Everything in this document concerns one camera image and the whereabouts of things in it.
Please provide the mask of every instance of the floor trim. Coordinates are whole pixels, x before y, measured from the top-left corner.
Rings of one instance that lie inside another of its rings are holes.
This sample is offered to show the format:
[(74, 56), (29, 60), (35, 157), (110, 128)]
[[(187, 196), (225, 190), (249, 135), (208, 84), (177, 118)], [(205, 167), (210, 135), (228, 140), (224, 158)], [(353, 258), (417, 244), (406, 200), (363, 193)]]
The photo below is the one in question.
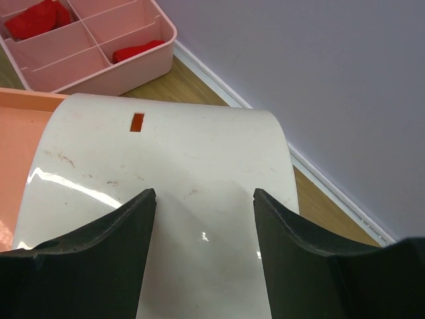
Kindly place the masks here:
[[(233, 108), (253, 108), (179, 41), (175, 41), (174, 55), (195, 73), (211, 90), (215, 91), (229, 106)], [(354, 220), (358, 226), (365, 230), (378, 244), (384, 247), (391, 243), (395, 243), (395, 240), (387, 232), (351, 201), (337, 186), (335, 186), (335, 184), (329, 181), (291, 144), (289, 144), (289, 149), (294, 166)]]

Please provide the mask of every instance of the red cloth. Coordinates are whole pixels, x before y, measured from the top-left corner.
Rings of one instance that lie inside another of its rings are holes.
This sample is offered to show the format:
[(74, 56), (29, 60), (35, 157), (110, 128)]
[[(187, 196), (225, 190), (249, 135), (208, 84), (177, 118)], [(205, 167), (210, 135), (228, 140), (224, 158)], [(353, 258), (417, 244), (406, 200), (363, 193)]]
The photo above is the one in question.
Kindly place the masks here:
[(119, 63), (121, 61), (124, 61), (128, 58), (131, 58), (132, 56), (138, 55), (142, 52), (145, 52), (147, 50), (150, 50), (152, 48), (155, 48), (159, 45), (162, 45), (165, 43), (162, 40), (153, 40), (149, 43), (146, 43), (145, 45), (139, 45), (136, 47), (128, 47), (124, 49), (120, 49), (114, 52), (112, 55), (112, 63)]
[(59, 1), (44, 0), (5, 22), (15, 39), (25, 40), (71, 23)]

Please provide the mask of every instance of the white wall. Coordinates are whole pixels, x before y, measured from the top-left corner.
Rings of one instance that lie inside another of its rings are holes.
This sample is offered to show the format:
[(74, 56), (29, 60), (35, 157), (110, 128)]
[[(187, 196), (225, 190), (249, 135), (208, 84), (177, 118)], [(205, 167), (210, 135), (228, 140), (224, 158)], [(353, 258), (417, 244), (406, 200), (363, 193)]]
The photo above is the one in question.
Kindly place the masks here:
[(179, 40), (390, 235), (425, 235), (424, 0), (158, 3)]

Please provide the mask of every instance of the pink organizer box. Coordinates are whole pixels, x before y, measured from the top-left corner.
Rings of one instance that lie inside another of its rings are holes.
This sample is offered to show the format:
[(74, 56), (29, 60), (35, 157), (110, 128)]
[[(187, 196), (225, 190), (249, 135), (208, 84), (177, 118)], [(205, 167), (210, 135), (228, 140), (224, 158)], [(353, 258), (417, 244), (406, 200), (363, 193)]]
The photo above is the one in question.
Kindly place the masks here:
[[(60, 0), (72, 23), (12, 39), (5, 21), (41, 0), (0, 0), (0, 43), (27, 90), (121, 95), (171, 70), (177, 30), (154, 0)], [(112, 64), (114, 51), (165, 43)]]

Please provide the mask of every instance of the wooden floor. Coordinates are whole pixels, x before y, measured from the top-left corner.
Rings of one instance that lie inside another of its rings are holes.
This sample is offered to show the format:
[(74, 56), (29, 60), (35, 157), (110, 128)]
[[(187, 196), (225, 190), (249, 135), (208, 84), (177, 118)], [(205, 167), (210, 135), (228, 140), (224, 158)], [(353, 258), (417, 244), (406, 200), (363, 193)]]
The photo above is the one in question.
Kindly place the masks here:
[[(0, 52), (0, 86), (23, 88), (4, 52)], [(173, 69), (170, 73), (123, 96), (194, 104), (227, 105), (177, 58), (174, 58)], [(344, 237), (378, 246), (305, 175), (296, 168), (294, 169), (302, 216)]]

